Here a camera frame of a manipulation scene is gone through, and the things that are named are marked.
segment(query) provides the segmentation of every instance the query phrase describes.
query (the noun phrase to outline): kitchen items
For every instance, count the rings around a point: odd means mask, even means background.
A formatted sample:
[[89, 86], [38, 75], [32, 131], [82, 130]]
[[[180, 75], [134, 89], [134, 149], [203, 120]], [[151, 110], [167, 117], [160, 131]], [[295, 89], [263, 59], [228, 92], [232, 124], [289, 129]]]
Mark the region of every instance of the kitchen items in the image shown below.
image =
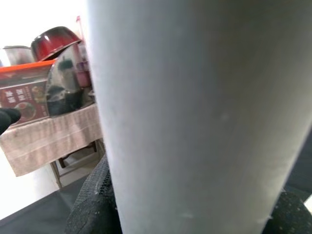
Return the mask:
[[0, 67], [35, 62], [32, 51], [27, 46], [5, 46], [0, 49]]
[[37, 36], [31, 43], [31, 49], [37, 61], [51, 60], [60, 55], [68, 46], [80, 41], [71, 30], [60, 26]]
[[88, 96], [91, 82], [80, 45], [81, 43], [75, 43], [66, 48], [50, 71], [46, 98], [51, 116], [69, 113], [93, 103]]

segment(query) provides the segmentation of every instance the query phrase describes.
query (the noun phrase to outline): white wall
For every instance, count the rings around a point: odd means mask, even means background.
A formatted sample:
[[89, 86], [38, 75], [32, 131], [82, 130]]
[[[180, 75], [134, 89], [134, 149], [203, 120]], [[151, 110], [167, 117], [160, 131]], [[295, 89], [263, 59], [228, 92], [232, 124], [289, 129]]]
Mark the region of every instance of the white wall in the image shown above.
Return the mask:
[[78, 30], [82, 0], [3, 0], [0, 3], [0, 48], [6, 45], [30, 46], [44, 31], [66, 26]]

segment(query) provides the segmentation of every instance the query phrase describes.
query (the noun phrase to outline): orange container lid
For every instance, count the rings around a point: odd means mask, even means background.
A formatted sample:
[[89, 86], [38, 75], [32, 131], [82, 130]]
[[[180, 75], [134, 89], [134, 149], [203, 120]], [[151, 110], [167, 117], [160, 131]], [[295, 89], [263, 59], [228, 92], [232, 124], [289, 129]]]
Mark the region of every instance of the orange container lid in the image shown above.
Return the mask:
[[0, 67], [0, 73], [15, 72], [15, 71], [20, 71], [20, 70], [29, 70], [29, 69], [36, 69], [36, 68], [45, 67], [45, 66], [52, 66], [53, 63], [55, 63], [55, 61], [56, 59], [43, 61], [43, 62], [25, 63], [25, 64], [20, 64], [20, 65], [10, 66], [10, 67]]

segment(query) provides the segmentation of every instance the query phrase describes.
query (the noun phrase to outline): food image on box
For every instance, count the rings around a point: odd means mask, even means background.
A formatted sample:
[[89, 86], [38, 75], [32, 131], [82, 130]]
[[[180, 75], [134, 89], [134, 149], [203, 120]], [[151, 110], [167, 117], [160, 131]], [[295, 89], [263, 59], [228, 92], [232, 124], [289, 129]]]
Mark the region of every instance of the food image on box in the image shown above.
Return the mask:
[[46, 81], [35, 81], [0, 88], [0, 104], [4, 108], [16, 108], [21, 118], [16, 124], [48, 117], [45, 97]]

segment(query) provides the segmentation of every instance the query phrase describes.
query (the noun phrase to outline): black glove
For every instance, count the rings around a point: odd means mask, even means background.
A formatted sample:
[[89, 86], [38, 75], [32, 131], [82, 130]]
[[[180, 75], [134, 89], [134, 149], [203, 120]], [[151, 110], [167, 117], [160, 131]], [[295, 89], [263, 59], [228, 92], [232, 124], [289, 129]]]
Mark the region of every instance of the black glove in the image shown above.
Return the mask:
[[0, 108], [0, 135], [4, 133], [8, 127], [19, 121], [20, 112], [12, 108]]

